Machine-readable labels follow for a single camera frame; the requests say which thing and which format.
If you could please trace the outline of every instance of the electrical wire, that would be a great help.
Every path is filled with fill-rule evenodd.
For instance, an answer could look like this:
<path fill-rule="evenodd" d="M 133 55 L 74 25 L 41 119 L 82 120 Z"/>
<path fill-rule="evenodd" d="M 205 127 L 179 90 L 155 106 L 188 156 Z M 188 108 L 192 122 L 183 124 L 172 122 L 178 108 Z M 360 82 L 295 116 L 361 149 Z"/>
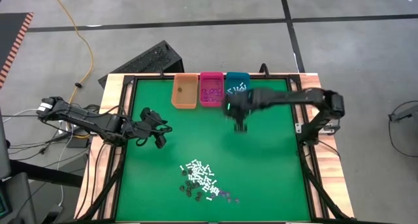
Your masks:
<path fill-rule="evenodd" d="M 324 144 L 324 145 L 326 145 L 328 148 L 330 148 L 331 150 L 333 150 L 334 152 L 335 152 L 335 154 L 337 154 L 338 155 L 338 157 L 341 159 L 341 156 L 340 156 L 340 153 L 338 153 L 338 151 L 337 150 L 335 150 L 332 146 L 330 146 L 330 145 L 328 145 L 327 143 L 325 143 L 325 142 L 323 142 L 323 141 L 319 141 L 320 143 L 322 143 L 322 144 Z"/>
<path fill-rule="evenodd" d="M 93 181 L 93 189 L 91 191 L 91 200 L 90 200 L 90 204 L 93 204 L 93 199 L 94 199 L 94 189 L 96 186 L 96 175 L 97 175 L 97 167 L 99 165 L 99 159 L 100 159 L 100 154 L 102 152 L 102 149 L 105 147 L 105 144 L 103 143 L 102 146 L 100 147 L 99 153 L 97 154 L 96 157 L 96 165 L 94 166 L 94 181 Z"/>
<path fill-rule="evenodd" d="M 82 84 L 83 82 L 84 82 L 84 80 L 90 75 L 90 73 L 91 73 L 91 71 L 93 70 L 93 66 L 94 66 L 94 57 L 93 57 L 93 51 L 91 51 L 91 48 L 90 48 L 90 45 L 89 45 L 89 43 L 85 40 L 85 38 L 83 37 L 83 36 L 81 36 L 80 35 L 80 33 L 78 32 L 78 29 L 77 29 L 77 25 L 76 25 L 76 23 L 74 22 L 74 19 L 72 18 L 72 16 L 70 15 L 70 13 L 68 12 L 68 10 L 67 10 L 67 8 L 65 8 L 65 6 L 64 6 L 64 4 L 61 2 L 61 0 L 56 0 L 58 3 L 59 3 L 59 5 L 61 5 L 61 8 L 64 10 L 64 12 L 67 14 L 67 16 L 68 16 L 68 18 L 70 19 L 70 21 L 71 21 L 71 23 L 72 23 L 72 25 L 74 26 L 74 30 L 75 30 L 75 32 L 76 32 L 76 34 L 77 34 L 77 36 L 78 37 L 80 37 L 80 39 L 82 39 L 83 40 L 83 42 L 86 44 L 86 46 L 87 46 L 87 49 L 89 50 L 89 53 L 90 53 L 90 68 L 89 68 L 89 70 L 87 71 L 87 73 L 84 75 L 84 77 L 78 82 L 79 84 Z M 71 97 L 70 97 L 70 100 L 69 100 L 69 103 L 72 103 L 72 100 L 74 99 L 74 97 L 75 97 L 75 95 L 76 95 L 76 93 L 77 93 L 77 91 L 78 91 L 78 87 L 75 87 L 74 88 L 74 91 L 72 91 L 72 94 L 71 94 Z"/>
<path fill-rule="evenodd" d="M 64 161 L 67 161 L 67 160 L 69 160 L 69 159 L 72 159 L 72 158 L 74 158 L 74 157 L 77 157 L 77 156 L 79 156 L 79 155 L 81 155 L 82 153 L 84 153 L 84 152 L 86 152 L 86 150 L 88 150 L 89 148 L 86 148 L 85 150 L 83 150 L 83 151 L 81 151 L 80 153 L 78 153 L 78 154 L 75 154 L 75 155 L 73 155 L 73 156 L 71 156 L 71 157 L 68 157 L 68 158 L 66 158 L 66 159 L 63 159 L 63 160 L 61 160 L 61 161 L 56 161 L 56 162 L 53 162 L 53 163 L 51 163 L 51 164 L 49 164 L 49 165 L 46 165 L 46 166 L 43 166 L 44 168 L 46 168 L 46 167 L 49 167 L 49 166 L 52 166 L 52 165 L 56 165 L 56 164 L 58 164 L 58 162 L 64 162 Z"/>
<path fill-rule="evenodd" d="M 98 118 L 98 117 L 102 117 L 105 116 L 107 114 L 109 114 L 111 111 L 113 111 L 114 109 L 118 108 L 119 106 L 113 106 L 111 109 L 109 109 L 108 111 L 102 113 L 102 114 L 98 114 L 96 116 L 89 116 L 90 118 Z"/>
<path fill-rule="evenodd" d="M 416 101 L 416 100 L 414 100 L 414 101 L 407 101 L 407 102 L 404 102 L 404 103 L 402 103 L 402 104 L 400 104 L 399 106 L 397 106 L 393 111 L 392 111 L 392 113 L 391 113 L 391 115 L 393 115 L 395 112 L 396 112 L 396 110 L 398 110 L 401 106 L 404 106 L 405 104 L 408 104 L 408 103 L 418 103 L 418 101 Z M 418 157 L 418 155 L 409 155 L 409 154 L 407 154 L 407 153 L 404 153 L 404 152 L 402 152 L 402 151 L 400 151 L 395 145 L 394 145 L 394 143 L 393 143 L 393 139 L 392 139 L 392 132 L 391 132 L 391 119 L 389 118 L 389 122 L 388 122 L 388 125 L 387 125 L 387 128 L 388 128 L 388 134 L 389 134 L 389 139 L 390 139 L 390 141 L 391 141 L 391 145 L 392 145 L 392 147 L 397 151 L 397 152 L 399 152 L 399 153 L 401 153 L 402 155 L 405 155 L 405 156 L 407 156 L 407 157 L 412 157 L 412 158 L 417 158 Z"/>
<path fill-rule="evenodd" d="M 84 169 L 86 169 L 86 168 L 79 168 L 79 169 L 73 170 L 73 171 L 68 172 L 68 173 L 74 173 L 74 172 L 78 172 L 78 171 L 81 171 L 81 170 L 84 170 Z"/>
<path fill-rule="evenodd" d="M 40 155 L 40 152 L 36 153 L 35 155 L 31 155 L 29 157 L 23 158 L 23 159 L 15 159 L 15 161 L 25 161 L 25 160 L 28 160 L 28 159 L 32 159 L 37 155 Z"/>
<path fill-rule="evenodd" d="M 19 209 L 19 211 L 18 211 L 18 213 L 16 214 L 16 217 L 18 217 L 19 216 L 19 214 L 20 214 L 20 212 L 22 211 L 22 209 L 24 208 L 24 206 L 26 205 L 26 203 L 29 201 L 29 200 L 31 200 L 32 199 L 32 196 L 33 195 L 35 195 L 42 187 L 44 187 L 44 185 L 46 184 L 46 182 L 44 182 L 42 185 L 40 185 L 39 187 L 38 187 L 38 189 L 36 189 L 30 196 L 29 196 L 29 198 L 27 198 L 26 200 L 25 200 L 25 202 L 22 204 L 22 206 L 20 207 L 20 209 Z"/>
<path fill-rule="evenodd" d="M 61 143 L 66 143 L 66 142 L 51 142 L 51 144 L 61 144 Z M 39 146 L 47 146 L 47 145 L 48 144 L 41 144 L 41 145 L 30 146 L 30 147 L 26 147 L 26 148 L 9 148 L 9 150 L 18 150 L 16 152 L 9 153 L 9 155 L 14 155 L 14 154 L 17 154 L 17 153 L 22 152 L 22 151 L 26 151 L 26 150 L 31 149 L 31 148 L 36 148 L 36 147 L 39 147 Z"/>
<path fill-rule="evenodd" d="M 72 134 L 71 134 L 71 136 L 70 136 L 70 139 L 68 140 L 68 142 L 67 142 L 67 143 L 66 143 L 66 145 L 64 146 L 64 148 L 63 148 L 63 150 L 62 150 L 62 152 L 61 152 L 61 155 L 59 155 L 59 160 L 58 160 L 57 171 L 59 171 L 59 164 L 60 164 L 60 162 L 61 162 L 61 160 L 62 160 L 62 158 L 63 158 L 64 151 L 65 151 L 65 149 L 67 148 L 67 146 L 70 144 L 71 140 L 72 140 Z M 62 186 L 62 185 L 60 185 L 60 186 L 61 186 L 61 201 L 59 202 L 58 206 L 61 206 L 61 205 L 63 204 L 63 202 L 64 202 L 64 188 L 63 188 L 63 186 Z"/>
<path fill-rule="evenodd" d="M 64 130 L 64 129 L 60 129 L 59 127 L 56 127 L 55 125 L 52 125 L 52 124 L 50 124 L 50 123 L 46 123 L 46 122 L 43 122 L 43 121 L 41 121 L 43 124 L 46 124 L 46 125 L 48 125 L 48 126 L 51 126 L 51 127 L 53 127 L 54 129 L 58 129 L 58 130 L 61 130 L 61 131 L 63 131 L 63 132 L 66 132 L 66 133 L 70 133 L 71 135 L 74 135 L 74 136 L 86 136 L 86 135 L 76 135 L 76 134 L 73 134 L 72 132 L 70 132 L 70 131 L 67 131 L 67 130 Z"/>
<path fill-rule="evenodd" d="M 58 130 L 57 131 L 55 131 L 55 133 L 54 133 L 54 135 L 52 135 L 52 138 L 50 139 L 50 141 L 57 135 L 57 133 L 58 133 Z M 28 146 L 28 147 L 24 147 L 24 148 L 9 148 L 10 150 L 17 150 L 17 149 L 21 149 L 21 150 L 19 150 L 19 151 L 17 151 L 17 152 L 14 152 L 14 153 L 9 153 L 9 155 L 13 155 L 13 154 L 16 154 L 16 153 L 19 153 L 19 152 L 22 152 L 22 151 L 25 151 L 25 150 L 28 150 L 28 149 L 30 149 L 30 148 L 36 148 L 36 147 L 39 147 L 39 146 L 45 146 L 44 148 L 42 148 L 42 149 L 40 149 L 39 151 L 38 151 L 38 153 L 36 153 L 35 155 L 32 155 L 32 156 L 30 156 L 30 157 L 27 157 L 27 158 L 24 158 L 24 159 L 18 159 L 18 160 L 27 160 L 27 159 L 30 159 L 30 158 L 33 158 L 33 157 L 35 157 L 35 156 L 37 156 L 37 155 L 39 155 L 39 154 L 44 154 L 45 153 L 45 151 L 51 146 L 51 144 L 52 144 L 52 142 L 48 142 L 48 141 L 46 141 L 46 143 L 44 143 L 44 144 L 39 144 L 39 145 L 36 145 L 36 146 Z"/>
<path fill-rule="evenodd" d="M 1 117 L 10 117 L 10 118 L 12 118 L 12 117 L 38 117 L 38 115 L 24 115 L 24 116 L 21 116 L 21 115 L 18 115 L 18 116 L 13 116 L 13 115 L 1 115 Z"/>
<path fill-rule="evenodd" d="M 89 177 L 90 177 L 90 152 L 91 150 L 89 150 L 89 156 L 87 157 L 87 164 L 86 164 L 86 168 L 87 168 L 87 182 L 86 182 L 86 192 L 84 193 L 84 198 L 83 198 L 83 202 L 81 203 L 80 209 L 78 210 L 77 214 L 75 215 L 75 219 L 78 218 L 78 216 L 80 215 L 81 210 L 84 207 L 84 203 L 86 203 L 86 198 L 87 198 L 87 192 L 89 191 Z"/>
<path fill-rule="evenodd" d="M 45 142 L 32 142 L 32 143 L 22 143 L 22 144 L 17 144 L 17 145 L 11 145 L 9 149 L 15 148 L 15 149 L 20 149 L 20 146 L 32 146 L 32 145 L 37 145 L 37 144 L 46 144 L 48 143 L 48 141 Z"/>
<path fill-rule="evenodd" d="M 9 118 L 7 118 L 7 119 L 3 120 L 3 123 L 6 123 L 7 121 L 11 120 L 13 117 L 16 117 L 16 116 L 18 116 L 18 115 L 20 115 L 20 114 L 23 114 L 23 113 L 25 113 L 25 112 L 37 111 L 37 110 L 38 110 L 38 109 L 26 109 L 26 110 L 22 110 L 22 111 L 20 111 L 20 112 L 18 112 L 18 113 L 16 113 L 16 114 L 14 114 L 14 115 L 10 116 Z"/>

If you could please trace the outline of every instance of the black device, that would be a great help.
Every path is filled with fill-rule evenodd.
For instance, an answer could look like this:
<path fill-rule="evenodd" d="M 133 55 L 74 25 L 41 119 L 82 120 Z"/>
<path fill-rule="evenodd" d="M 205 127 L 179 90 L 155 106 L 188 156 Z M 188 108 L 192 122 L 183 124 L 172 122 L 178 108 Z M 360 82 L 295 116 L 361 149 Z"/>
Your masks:
<path fill-rule="evenodd" d="M 111 73 L 183 73 L 182 57 L 165 41 L 134 57 Z M 105 88 L 107 75 L 100 78 L 99 84 Z"/>
<path fill-rule="evenodd" d="M 52 206 L 51 210 L 46 215 L 44 221 L 42 221 L 42 224 L 51 224 L 53 223 L 58 216 L 62 213 L 63 207 L 61 207 L 58 204 L 55 204 Z"/>
<path fill-rule="evenodd" d="M 236 121 L 235 131 L 246 132 L 245 118 L 256 110 L 278 104 L 312 104 L 319 113 L 302 126 L 299 140 L 308 144 L 318 143 L 318 132 L 330 120 L 339 120 L 345 114 L 344 100 L 331 90 L 310 88 L 303 91 L 276 91 L 269 88 L 254 88 L 225 96 L 222 104 L 226 116 Z"/>
<path fill-rule="evenodd" d="M 61 97 L 49 97 L 42 99 L 37 110 L 38 119 L 46 123 L 47 121 L 63 120 L 77 125 L 88 133 L 97 133 L 104 141 L 114 146 L 124 146 L 129 139 L 137 138 L 138 141 L 147 140 L 148 137 L 155 138 L 157 148 L 161 149 L 165 145 L 165 133 L 172 131 L 166 125 L 168 121 L 161 119 L 157 112 L 144 108 L 140 114 L 142 121 L 132 121 L 127 116 L 117 114 L 98 114 L 79 106 L 65 102 Z"/>

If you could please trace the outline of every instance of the black cable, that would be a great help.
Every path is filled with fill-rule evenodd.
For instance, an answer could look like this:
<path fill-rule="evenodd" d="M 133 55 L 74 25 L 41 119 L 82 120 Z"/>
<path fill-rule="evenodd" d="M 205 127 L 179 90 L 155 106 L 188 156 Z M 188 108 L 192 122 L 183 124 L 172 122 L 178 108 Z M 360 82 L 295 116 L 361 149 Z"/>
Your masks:
<path fill-rule="evenodd" d="M 60 144 L 60 143 L 66 143 L 66 142 L 51 142 L 51 144 Z M 39 146 L 46 146 L 48 143 L 40 143 L 39 145 L 34 145 L 34 146 L 26 146 L 26 147 L 13 147 L 13 148 L 9 148 L 9 150 L 23 150 L 23 149 L 30 149 L 30 148 L 36 148 Z"/>
<path fill-rule="evenodd" d="M 414 100 L 414 101 L 407 101 L 407 102 L 404 102 L 404 103 L 402 103 L 402 104 L 400 104 L 399 106 L 397 106 L 393 111 L 392 111 L 392 114 L 391 115 L 393 115 L 395 112 L 396 112 L 396 110 L 398 110 L 401 106 L 404 106 L 405 104 L 408 104 L 408 103 L 418 103 L 418 101 L 416 101 L 416 100 Z M 391 119 L 389 118 L 389 122 L 388 122 L 388 126 L 387 126 L 387 128 L 388 128 L 388 133 L 389 133 L 389 139 L 390 139 L 390 141 L 391 141 L 391 145 L 392 145 L 392 147 L 397 151 L 397 152 L 399 152 L 399 153 L 401 153 L 402 155 L 405 155 L 405 156 L 408 156 L 408 157 L 412 157 L 412 158 L 417 158 L 418 157 L 418 155 L 408 155 L 408 154 L 406 154 L 406 153 L 404 153 L 404 152 L 401 152 L 395 145 L 394 145 L 394 143 L 393 143 L 393 140 L 392 140 L 392 133 L 391 133 Z"/>
<path fill-rule="evenodd" d="M 15 159 L 15 161 L 25 161 L 25 160 L 28 160 L 28 159 L 32 159 L 37 155 L 40 155 L 40 152 L 36 153 L 35 155 L 31 155 L 29 157 L 23 158 L 23 159 Z"/>
<path fill-rule="evenodd" d="M 52 124 L 50 124 L 50 123 L 46 123 L 46 122 L 44 122 L 44 121 L 41 121 L 41 122 L 42 122 L 42 123 L 44 123 L 44 124 L 46 124 L 46 125 L 48 125 L 48 126 L 53 127 L 54 129 L 61 130 L 61 131 L 66 132 L 66 133 L 70 133 L 70 134 L 72 134 L 73 136 L 86 136 L 86 135 L 76 135 L 76 134 L 74 134 L 74 133 L 72 133 L 72 132 L 70 132 L 70 131 L 66 131 L 66 130 L 64 130 L 64 129 L 60 129 L 59 127 L 56 127 L 55 125 L 52 125 Z"/>
<path fill-rule="evenodd" d="M 98 118 L 98 117 L 102 117 L 104 115 L 109 114 L 109 112 L 113 111 L 114 109 L 118 108 L 119 106 L 113 106 L 110 110 L 106 111 L 105 113 L 99 114 L 98 116 L 89 116 L 91 118 Z"/>
<path fill-rule="evenodd" d="M 138 142 L 139 142 L 140 140 L 141 140 L 141 139 L 140 139 L 140 138 L 138 138 L 138 139 L 137 139 L 137 141 L 135 142 L 135 143 L 137 144 L 137 146 L 143 146 L 143 145 L 145 145 L 145 143 L 148 141 L 148 138 L 145 138 L 145 139 L 144 139 L 144 142 L 139 144 Z"/>
<path fill-rule="evenodd" d="M 73 156 L 71 156 L 71 157 L 68 157 L 68 158 L 66 158 L 66 159 L 62 159 L 62 160 L 60 160 L 60 161 L 57 161 L 57 162 L 51 163 L 51 164 L 46 165 L 46 166 L 43 166 L 43 167 L 44 167 L 44 168 L 46 168 L 46 167 L 49 167 L 49 166 L 52 166 L 52 165 L 58 164 L 58 163 L 63 162 L 63 161 L 67 161 L 67 160 L 72 159 L 72 158 L 74 158 L 74 157 L 76 157 L 76 156 L 78 156 L 78 155 L 81 155 L 82 153 L 86 152 L 86 150 L 88 150 L 88 149 L 89 149 L 89 148 L 87 148 L 87 149 L 83 150 L 82 152 L 80 152 L 80 153 L 78 153 L 78 154 L 75 154 L 75 155 L 73 155 Z"/>
<path fill-rule="evenodd" d="M 93 199 L 94 199 L 94 188 L 96 186 L 96 175 L 97 175 L 97 167 L 99 166 L 99 159 L 100 159 L 100 153 L 102 152 L 103 148 L 105 147 L 105 144 L 103 143 L 102 146 L 100 147 L 99 153 L 97 154 L 96 157 L 96 165 L 94 166 L 94 181 L 93 181 L 93 190 L 91 192 L 91 200 L 90 200 L 90 204 L 93 204 Z"/>
<path fill-rule="evenodd" d="M 323 142 L 321 140 L 319 142 L 322 143 L 322 144 L 324 144 L 324 145 L 326 145 L 326 146 L 328 146 L 328 148 L 330 148 L 331 150 L 333 150 L 338 155 L 338 157 L 341 159 L 340 153 L 338 153 L 338 151 L 335 150 L 332 146 L 328 145 L 327 143 L 325 143 L 325 142 Z"/>
<path fill-rule="evenodd" d="M 54 137 L 57 135 L 57 133 L 58 133 L 58 130 L 54 133 L 54 135 L 52 136 L 52 138 L 54 138 Z M 40 149 L 40 150 L 38 151 L 38 153 L 36 153 L 35 155 L 32 155 L 32 156 L 27 157 L 27 158 L 23 158 L 23 159 L 17 159 L 17 161 L 24 161 L 24 160 L 27 160 L 27 159 L 34 158 L 35 156 L 37 156 L 37 155 L 39 155 L 39 154 L 42 154 L 42 155 L 43 155 L 43 154 L 45 153 L 45 151 L 49 148 L 49 146 L 51 145 L 51 143 L 52 143 L 52 142 L 45 143 L 45 144 L 41 144 L 41 145 L 36 145 L 36 146 L 28 146 L 28 147 L 25 147 L 25 148 L 9 148 L 9 149 L 12 149 L 12 150 L 17 150 L 17 149 L 20 149 L 20 150 L 18 150 L 17 152 L 9 153 L 9 155 L 13 155 L 13 154 L 16 154 L 16 153 L 22 152 L 22 151 L 24 151 L 24 150 L 28 150 L 28 149 L 30 149 L 30 148 L 36 148 L 36 147 L 39 147 L 39 146 L 45 146 L 44 148 Z"/>
<path fill-rule="evenodd" d="M 86 202 L 86 198 L 87 198 L 87 192 L 89 191 L 89 177 L 90 177 L 90 150 L 89 150 L 89 155 L 87 157 L 87 164 L 86 164 L 86 168 L 87 168 L 87 185 L 86 185 L 86 192 L 84 193 L 84 198 L 83 198 L 83 202 L 81 203 L 80 209 L 78 210 L 77 214 L 75 215 L 75 219 L 78 218 L 78 216 L 80 215 L 81 210 L 83 209 L 84 203 Z"/>
<path fill-rule="evenodd" d="M 16 214 L 16 217 L 18 217 L 19 216 L 19 214 L 20 214 L 20 212 L 22 211 L 22 209 L 24 208 L 24 206 L 25 206 L 25 204 L 29 201 L 29 200 L 31 200 L 32 199 L 32 196 L 33 195 L 35 195 L 44 185 L 46 184 L 46 182 L 44 182 L 42 185 L 40 185 L 39 187 L 38 187 L 38 189 L 36 189 L 30 196 L 29 196 L 29 198 L 27 198 L 26 200 L 25 200 L 25 202 L 22 204 L 22 206 L 20 207 L 20 209 L 19 209 L 19 211 L 18 211 L 18 213 Z"/>
<path fill-rule="evenodd" d="M 9 116 L 9 115 L 2 115 L 1 117 L 38 117 L 37 115 L 17 115 L 17 116 Z"/>
<path fill-rule="evenodd" d="M 78 172 L 78 171 L 81 171 L 81 170 L 84 170 L 84 169 L 86 169 L 86 168 L 79 168 L 79 169 L 73 170 L 73 171 L 68 172 L 68 173 L 74 173 L 74 172 Z"/>
<path fill-rule="evenodd" d="M 163 122 L 160 122 L 160 121 L 158 121 L 158 120 L 156 120 L 156 119 L 152 118 L 151 116 L 149 116 L 149 115 L 147 115 L 147 114 L 146 114 L 145 116 L 146 116 L 146 117 L 148 117 L 148 118 L 150 118 L 150 119 L 151 119 L 151 120 L 153 120 L 154 122 L 159 123 L 160 125 L 164 125 L 165 127 L 172 129 L 172 127 L 170 127 L 170 126 L 166 125 L 166 124 L 165 124 L 165 123 L 163 123 Z"/>
<path fill-rule="evenodd" d="M 36 145 L 36 144 L 46 144 L 48 143 L 48 141 L 45 142 L 33 142 L 33 143 L 22 143 L 22 144 L 17 144 L 17 145 L 11 145 L 9 149 L 11 149 L 12 147 L 16 147 L 16 149 L 20 149 L 19 146 L 30 146 L 30 145 Z"/>

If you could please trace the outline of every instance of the green table surface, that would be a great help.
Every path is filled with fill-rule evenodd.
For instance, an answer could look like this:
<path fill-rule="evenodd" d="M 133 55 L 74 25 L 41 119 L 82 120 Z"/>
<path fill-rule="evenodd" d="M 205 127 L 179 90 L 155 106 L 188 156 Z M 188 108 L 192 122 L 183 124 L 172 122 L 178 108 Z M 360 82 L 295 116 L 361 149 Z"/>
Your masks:
<path fill-rule="evenodd" d="M 116 213 L 117 221 L 308 221 L 308 203 L 297 154 L 290 106 L 254 112 L 248 132 L 234 132 L 220 108 L 176 109 L 173 80 L 139 80 L 133 120 L 144 107 L 160 113 L 173 128 L 158 150 L 154 139 L 128 143 Z M 251 86 L 287 91 L 285 80 L 252 80 Z M 213 201 L 180 191 L 187 176 L 180 165 L 197 159 L 209 165 L 215 184 L 227 195 Z"/>

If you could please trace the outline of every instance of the concrete floor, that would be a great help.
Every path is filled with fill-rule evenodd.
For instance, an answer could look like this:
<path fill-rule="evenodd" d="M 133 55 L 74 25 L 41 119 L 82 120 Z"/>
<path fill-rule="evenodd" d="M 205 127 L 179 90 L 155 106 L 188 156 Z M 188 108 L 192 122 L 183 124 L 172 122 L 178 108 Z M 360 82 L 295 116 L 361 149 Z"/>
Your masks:
<path fill-rule="evenodd" d="M 135 24 L 190 20 L 284 18 L 281 0 L 62 0 L 78 25 Z M 287 0 L 293 18 L 417 14 L 418 0 Z M 31 27 L 71 25 L 54 0 L 2 0 L 0 12 L 34 12 Z M 347 188 L 357 218 L 415 223 L 418 219 L 418 160 L 391 148 L 387 114 L 417 100 L 418 20 L 294 24 L 306 72 L 318 72 L 324 88 L 339 91 L 347 114 L 336 135 Z M 165 39 L 187 72 L 297 72 L 286 24 L 219 25 L 83 31 L 95 69 L 76 97 L 99 104 L 102 75 Z M 68 99 L 89 66 L 83 43 L 71 31 L 27 33 L 13 63 L 0 103 L 4 114 L 36 108 L 40 99 Z M 49 139 L 54 130 L 30 118 L 5 125 L 13 144 Z M 414 125 L 393 126 L 396 145 L 418 154 Z M 28 163 L 57 161 L 63 145 Z M 37 151 L 25 151 L 23 158 Z M 64 157 L 78 153 L 67 150 Z"/>

